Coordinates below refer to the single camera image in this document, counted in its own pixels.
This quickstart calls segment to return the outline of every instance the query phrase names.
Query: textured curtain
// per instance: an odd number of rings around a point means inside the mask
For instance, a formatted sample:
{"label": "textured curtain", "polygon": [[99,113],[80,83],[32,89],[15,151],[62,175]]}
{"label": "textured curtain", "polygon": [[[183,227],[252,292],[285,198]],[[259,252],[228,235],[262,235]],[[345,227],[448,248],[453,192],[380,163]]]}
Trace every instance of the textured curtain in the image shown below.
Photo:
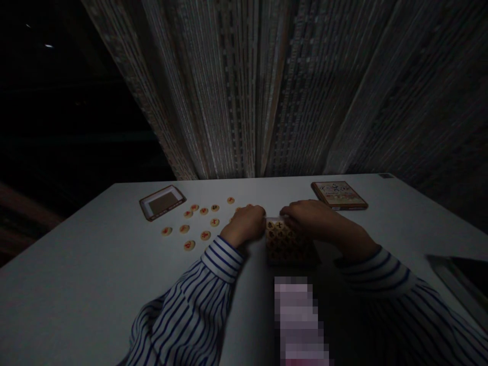
{"label": "textured curtain", "polygon": [[486,1],[82,1],[178,179],[388,171],[464,215],[488,198]]}

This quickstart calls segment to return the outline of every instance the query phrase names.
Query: striped sleeve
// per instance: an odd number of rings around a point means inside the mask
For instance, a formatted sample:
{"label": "striped sleeve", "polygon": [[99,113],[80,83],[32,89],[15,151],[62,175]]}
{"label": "striped sleeve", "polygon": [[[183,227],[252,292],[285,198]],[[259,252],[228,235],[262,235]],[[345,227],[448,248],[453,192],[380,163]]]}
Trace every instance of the striped sleeve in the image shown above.
{"label": "striped sleeve", "polygon": [[242,255],[219,236],[135,319],[126,365],[214,365]]}
{"label": "striped sleeve", "polygon": [[339,260],[336,266],[364,300],[375,344],[383,345],[377,350],[383,364],[395,364],[394,358],[384,359],[393,354],[415,365],[488,365],[486,336],[385,249],[365,262],[345,265]]}

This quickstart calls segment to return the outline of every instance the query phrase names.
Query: white table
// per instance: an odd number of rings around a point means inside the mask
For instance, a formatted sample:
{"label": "white table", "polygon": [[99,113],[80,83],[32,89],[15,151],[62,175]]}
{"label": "white table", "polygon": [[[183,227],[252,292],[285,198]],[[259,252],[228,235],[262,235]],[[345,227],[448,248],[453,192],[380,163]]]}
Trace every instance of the white table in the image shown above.
{"label": "white table", "polygon": [[[168,182],[115,184],[0,270],[0,364],[116,364],[128,350],[132,321],[141,306],[170,287],[203,252],[203,230],[217,235],[237,206],[260,204],[277,216],[291,201],[315,198],[313,181],[347,181],[370,205],[341,212],[440,292],[475,325],[431,270],[425,254],[480,258],[488,236],[399,179],[377,174],[172,182],[187,202],[148,222],[139,199]],[[232,196],[236,202],[226,203]],[[191,204],[220,205],[217,213],[191,219]],[[209,225],[217,217],[217,228]],[[179,234],[183,223],[191,226]],[[160,234],[173,227],[171,236]],[[197,245],[182,249],[186,239]],[[273,274],[264,240],[249,246],[225,330],[221,364],[269,365],[273,359]],[[342,364],[362,356],[354,346],[356,302],[332,260],[334,248],[319,243],[323,264],[310,273],[331,354]]]}

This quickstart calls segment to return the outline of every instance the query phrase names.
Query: round game piece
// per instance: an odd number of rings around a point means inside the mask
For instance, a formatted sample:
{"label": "round game piece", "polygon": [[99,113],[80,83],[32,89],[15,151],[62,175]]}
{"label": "round game piece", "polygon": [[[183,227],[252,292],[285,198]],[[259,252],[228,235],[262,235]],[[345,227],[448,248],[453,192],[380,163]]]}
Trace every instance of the round game piece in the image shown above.
{"label": "round game piece", "polygon": [[285,224],[283,223],[283,221],[276,221],[274,223],[274,227],[276,227],[278,231],[282,231],[283,228],[285,227]]}
{"label": "round game piece", "polygon": [[186,234],[190,230],[189,225],[181,225],[179,231],[181,234]]}
{"label": "round game piece", "polygon": [[185,245],[183,246],[184,250],[189,252],[190,250],[193,250],[195,247],[195,241],[194,240],[188,240]]}
{"label": "round game piece", "polygon": [[162,236],[168,236],[169,234],[171,234],[171,232],[173,231],[173,229],[169,228],[169,227],[165,227],[163,229],[163,231],[161,231],[161,235]]}
{"label": "round game piece", "polygon": [[273,239],[267,240],[267,241],[266,241],[266,246],[267,246],[269,249],[274,249],[274,248],[276,248],[276,241],[275,241],[275,240],[273,240]]}
{"label": "round game piece", "polygon": [[200,239],[202,239],[203,241],[207,241],[210,239],[212,234],[210,234],[210,231],[204,231],[200,234]]}

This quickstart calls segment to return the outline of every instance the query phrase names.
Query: wooden game piece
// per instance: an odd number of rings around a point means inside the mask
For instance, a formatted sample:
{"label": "wooden game piece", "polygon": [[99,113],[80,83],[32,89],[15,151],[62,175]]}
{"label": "wooden game piece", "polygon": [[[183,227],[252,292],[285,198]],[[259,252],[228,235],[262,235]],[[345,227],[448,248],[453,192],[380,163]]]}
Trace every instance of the wooden game piece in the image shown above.
{"label": "wooden game piece", "polygon": [[205,230],[200,234],[200,239],[202,239],[203,241],[207,241],[210,239],[211,235],[212,234],[210,233],[210,231]]}
{"label": "wooden game piece", "polygon": [[276,227],[278,231],[282,231],[283,228],[285,227],[285,224],[283,223],[283,221],[276,221],[274,223],[274,227]]}
{"label": "wooden game piece", "polygon": [[186,251],[186,252],[189,252],[191,250],[193,250],[193,248],[195,247],[195,241],[194,240],[188,240],[185,245],[183,246],[183,249]]}
{"label": "wooden game piece", "polygon": [[181,234],[186,234],[190,230],[189,225],[181,225],[179,231]]}
{"label": "wooden game piece", "polygon": [[171,234],[171,232],[172,232],[172,231],[173,231],[173,229],[172,229],[172,228],[170,228],[170,227],[165,227],[165,228],[163,229],[163,231],[161,231],[161,235],[162,235],[162,236],[168,236],[169,234]]}

